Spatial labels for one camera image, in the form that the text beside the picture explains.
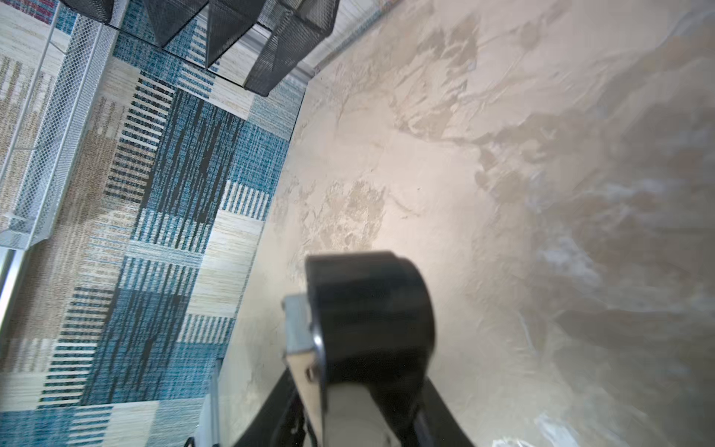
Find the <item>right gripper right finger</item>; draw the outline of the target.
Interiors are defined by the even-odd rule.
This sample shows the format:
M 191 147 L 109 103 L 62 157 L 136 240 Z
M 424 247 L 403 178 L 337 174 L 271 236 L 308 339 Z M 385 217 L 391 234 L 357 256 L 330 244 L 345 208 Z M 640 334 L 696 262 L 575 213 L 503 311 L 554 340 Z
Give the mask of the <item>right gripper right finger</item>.
M 422 387 L 417 403 L 417 411 L 413 420 L 415 446 L 474 446 L 428 378 Z

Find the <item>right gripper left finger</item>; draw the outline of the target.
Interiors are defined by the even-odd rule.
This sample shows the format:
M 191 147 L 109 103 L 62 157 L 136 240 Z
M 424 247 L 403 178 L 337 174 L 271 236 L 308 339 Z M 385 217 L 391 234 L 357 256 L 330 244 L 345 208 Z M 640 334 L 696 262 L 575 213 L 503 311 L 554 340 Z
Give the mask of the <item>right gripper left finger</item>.
M 234 447 L 300 447 L 304 443 L 304 407 L 285 370 Z

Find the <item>grey silver stapler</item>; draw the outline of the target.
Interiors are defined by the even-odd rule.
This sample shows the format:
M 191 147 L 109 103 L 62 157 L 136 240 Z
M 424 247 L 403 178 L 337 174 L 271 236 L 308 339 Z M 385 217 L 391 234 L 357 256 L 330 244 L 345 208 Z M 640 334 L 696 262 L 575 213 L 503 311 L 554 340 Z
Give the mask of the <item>grey silver stapler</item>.
M 413 262 L 391 251 L 310 255 L 305 260 L 308 344 L 300 369 L 318 387 L 310 425 L 328 443 L 341 387 L 366 391 L 396 438 L 415 444 L 422 391 L 436 344 L 428 287 Z

